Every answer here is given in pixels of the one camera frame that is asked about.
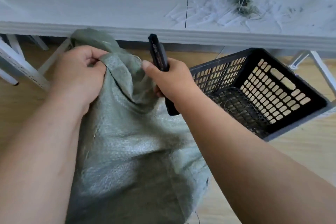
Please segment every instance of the person's right hand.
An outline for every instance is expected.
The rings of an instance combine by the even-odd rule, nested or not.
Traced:
[[[151,62],[146,60],[142,62],[143,70],[158,86],[155,92],[159,97],[165,95],[176,103],[182,97],[188,97],[195,90],[199,90],[186,64],[171,58],[168,58],[168,63],[169,71],[162,72]]]

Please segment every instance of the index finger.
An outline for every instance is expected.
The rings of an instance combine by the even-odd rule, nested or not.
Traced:
[[[74,52],[76,55],[84,57],[84,59],[99,59],[101,56],[108,53],[107,51],[103,51],[90,45],[78,46],[72,49],[70,52]]]

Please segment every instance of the black utility knife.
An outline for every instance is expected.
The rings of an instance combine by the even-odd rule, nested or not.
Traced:
[[[157,35],[151,34],[149,37],[150,43],[150,54],[153,59],[154,65],[163,72],[169,71],[169,64],[167,61],[167,56],[165,49],[162,44],[160,44]],[[168,98],[166,98],[166,107],[168,114],[170,116],[179,115],[180,113],[176,110],[174,103],[171,102]]]

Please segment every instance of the black plastic crate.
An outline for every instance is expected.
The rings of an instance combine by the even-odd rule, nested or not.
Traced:
[[[237,52],[190,71],[209,98],[264,141],[331,107],[324,96],[264,49]]]

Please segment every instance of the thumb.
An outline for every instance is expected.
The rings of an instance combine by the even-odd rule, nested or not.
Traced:
[[[98,70],[100,73],[102,73],[102,75],[105,74],[106,72],[106,66],[104,65],[103,62],[98,61],[94,66],[94,69]]]
[[[142,62],[142,69],[145,71],[146,75],[152,79],[155,79],[161,73],[156,66],[147,60]]]

